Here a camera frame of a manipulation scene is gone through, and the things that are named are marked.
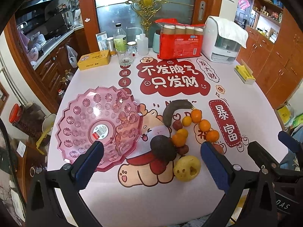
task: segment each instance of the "door handle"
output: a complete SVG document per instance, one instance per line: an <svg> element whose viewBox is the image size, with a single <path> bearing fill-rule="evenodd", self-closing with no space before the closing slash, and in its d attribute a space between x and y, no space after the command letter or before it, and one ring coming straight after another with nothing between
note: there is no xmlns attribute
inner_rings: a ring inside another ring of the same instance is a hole
<svg viewBox="0 0 303 227"><path fill-rule="evenodd" d="M204 11L205 11L205 1L200 2L200 7L199 7L199 15L198 15L198 20L201 21L204 16Z"/></svg>
<svg viewBox="0 0 303 227"><path fill-rule="evenodd" d="M280 56L283 59L283 57L278 52L276 52L276 53L278 54L278 56Z"/></svg>
<svg viewBox="0 0 303 227"><path fill-rule="evenodd" d="M290 69L291 69L291 70L294 72L294 74L296 74L296 76L297 76L297 73L293 70L293 68L291 67Z"/></svg>

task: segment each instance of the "avocado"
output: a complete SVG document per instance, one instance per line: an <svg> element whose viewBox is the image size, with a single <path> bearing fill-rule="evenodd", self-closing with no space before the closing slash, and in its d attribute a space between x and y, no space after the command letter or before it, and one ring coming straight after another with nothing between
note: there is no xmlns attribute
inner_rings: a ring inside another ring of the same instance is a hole
<svg viewBox="0 0 303 227"><path fill-rule="evenodd" d="M170 137L156 135L150 141L150 147L154 156L163 162L169 163L177 156L176 148Z"/></svg>

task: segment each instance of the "red plastic bag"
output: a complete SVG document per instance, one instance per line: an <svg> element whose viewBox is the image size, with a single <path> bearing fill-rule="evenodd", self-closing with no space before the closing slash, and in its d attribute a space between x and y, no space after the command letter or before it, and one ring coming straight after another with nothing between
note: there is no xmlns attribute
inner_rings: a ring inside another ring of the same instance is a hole
<svg viewBox="0 0 303 227"><path fill-rule="evenodd" d="M184 25L178 23L174 18L158 19L155 21L161 26L160 52L158 58L162 60L179 59L187 57L198 57L201 52L203 35L190 34L164 34L164 25L193 26L205 29L205 24Z"/></svg>

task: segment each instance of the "glass door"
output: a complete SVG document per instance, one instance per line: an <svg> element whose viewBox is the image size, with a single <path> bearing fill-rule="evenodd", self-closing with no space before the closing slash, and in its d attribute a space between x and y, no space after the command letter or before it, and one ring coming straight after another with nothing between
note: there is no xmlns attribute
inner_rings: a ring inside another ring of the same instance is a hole
<svg viewBox="0 0 303 227"><path fill-rule="evenodd" d="M140 30L126 29L140 27L152 46L153 35L160 29L153 21L159 18L176 18L182 24L192 24L195 0L95 0L100 32L106 31L112 37L115 24L122 23L127 41L134 41Z"/></svg>

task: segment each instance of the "cabinet handle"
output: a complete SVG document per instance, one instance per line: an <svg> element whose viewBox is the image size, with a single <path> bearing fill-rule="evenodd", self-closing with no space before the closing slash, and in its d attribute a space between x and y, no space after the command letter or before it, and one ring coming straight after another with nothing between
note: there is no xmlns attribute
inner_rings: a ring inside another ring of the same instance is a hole
<svg viewBox="0 0 303 227"><path fill-rule="evenodd" d="M278 52L276 52L276 53L278 54L278 56L280 56L283 59L283 57Z"/></svg>
<svg viewBox="0 0 303 227"><path fill-rule="evenodd" d="M294 74L296 74L296 75L297 75L297 73L296 73L296 72L293 70L293 68L292 68L292 67L291 67L290 69L291 69L291 70L294 72Z"/></svg>

